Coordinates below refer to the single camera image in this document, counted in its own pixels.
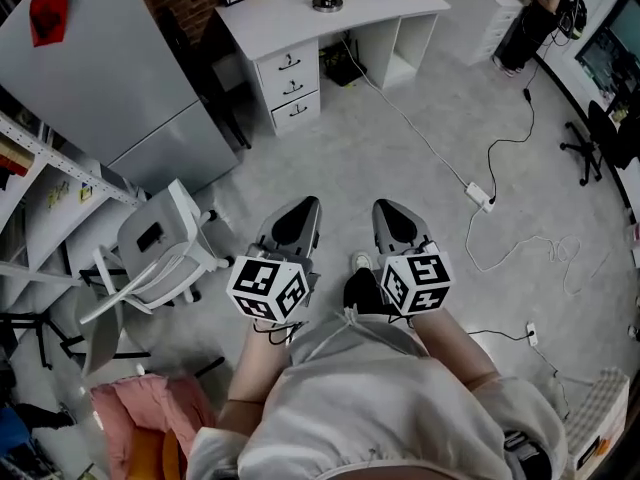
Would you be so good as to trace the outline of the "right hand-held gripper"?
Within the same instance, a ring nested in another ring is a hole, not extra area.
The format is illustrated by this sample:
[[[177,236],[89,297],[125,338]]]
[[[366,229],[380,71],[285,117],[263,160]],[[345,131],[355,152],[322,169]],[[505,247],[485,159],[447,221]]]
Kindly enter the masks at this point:
[[[378,199],[372,224],[380,265],[375,274],[391,313],[416,316],[440,309],[455,278],[426,222],[406,207]]]

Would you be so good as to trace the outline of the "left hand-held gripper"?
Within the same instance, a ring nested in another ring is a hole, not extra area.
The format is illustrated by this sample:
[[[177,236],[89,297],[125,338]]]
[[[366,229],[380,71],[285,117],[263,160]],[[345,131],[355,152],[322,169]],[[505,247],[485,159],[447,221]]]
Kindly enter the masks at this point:
[[[317,197],[292,201],[261,225],[247,253],[235,259],[226,293],[249,318],[285,324],[306,307],[319,275],[312,254],[319,242],[321,204]]]

